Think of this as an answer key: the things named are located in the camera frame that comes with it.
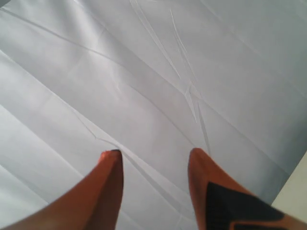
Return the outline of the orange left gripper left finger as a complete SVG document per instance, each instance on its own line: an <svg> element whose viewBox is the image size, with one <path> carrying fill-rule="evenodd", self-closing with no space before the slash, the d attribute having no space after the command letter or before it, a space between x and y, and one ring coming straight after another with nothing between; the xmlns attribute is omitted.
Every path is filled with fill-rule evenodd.
<svg viewBox="0 0 307 230"><path fill-rule="evenodd" d="M71 190L7 230L114 230L123 198L122 153L101 154L97 165Z"/></svg>

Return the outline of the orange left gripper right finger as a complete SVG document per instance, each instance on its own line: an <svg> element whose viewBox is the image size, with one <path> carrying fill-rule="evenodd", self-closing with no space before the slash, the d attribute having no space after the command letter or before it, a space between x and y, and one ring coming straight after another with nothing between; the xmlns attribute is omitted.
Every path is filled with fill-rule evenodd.
<svg viewBox="0 0 307 230"><path fill-rule="evenodd" d="M200 230L305 230L307 224L265 203L229 176L205 151L193 148L189 193Z"/></svg>

